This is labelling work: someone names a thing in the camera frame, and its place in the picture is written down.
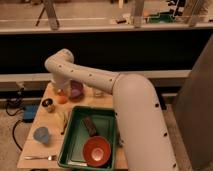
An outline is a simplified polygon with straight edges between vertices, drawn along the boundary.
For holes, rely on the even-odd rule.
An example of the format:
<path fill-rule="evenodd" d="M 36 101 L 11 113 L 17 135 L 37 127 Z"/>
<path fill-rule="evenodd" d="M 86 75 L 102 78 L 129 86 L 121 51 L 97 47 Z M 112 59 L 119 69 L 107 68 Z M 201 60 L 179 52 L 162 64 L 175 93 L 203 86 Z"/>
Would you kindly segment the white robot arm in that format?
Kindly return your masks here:
<path fill-rule="evenodd" d="M 156 90 L 146 77 L 76 65 L 67 49 L 48 57 L 45 67 L 56 89 L 75 80 L 113 97 L 129 171 L 179 171 Z"/>

